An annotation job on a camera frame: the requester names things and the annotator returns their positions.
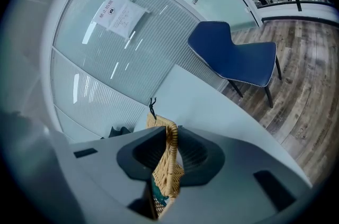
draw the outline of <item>woven basket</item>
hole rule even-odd
[[[155,184],[163,196],[169,196],[172,200],[179,194],[179,182],[184,175],[183,168],[176,163],[178,150],[178,128],[173,121],[156,116],[154,119],[151,113],[147,115],[146,128],[165,126],[166,127],[166,150],[161,157],[159,164],[153,171]]]

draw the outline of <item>chair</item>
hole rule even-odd
[[[188,38],[189,47],[217,75],[227,79],[240,97],[233,81],[264,87],[273,108],[268,84],[276,64],[279,79],[281,70],[274,42],[235,45],[226,22],[200,22]]]

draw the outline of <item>chair backrest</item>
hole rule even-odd
[[[229,24],[214,21],[200,22],[189,36],[188,44],[215,71],[234,47]]]

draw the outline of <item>black chair leg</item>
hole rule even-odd
[[[269,86],[265,87],[265,91],[266,91],[267,97],[269,98],[270,107],[273,108],[273,101],[272,101],[272,96],[271,96]]]
[[[232,87],[234,87],[234,89],[236,90],[236,92],[240,95],[241,98],[243,98],[243,94],[241,93],[241,91],[239,90],[239,88],[237,87],[236,84],[234,84],[234,82],[232,80],[228,80],[229,83],[232,85]]]
[[[277,70],[278,70],[279,79],[282,80],[280,65],[279,65],[279,61],[278,61],[278,57],[277,57],[277,56],[275,57],[275,64],[276,64],[276,68],[277,68]]]

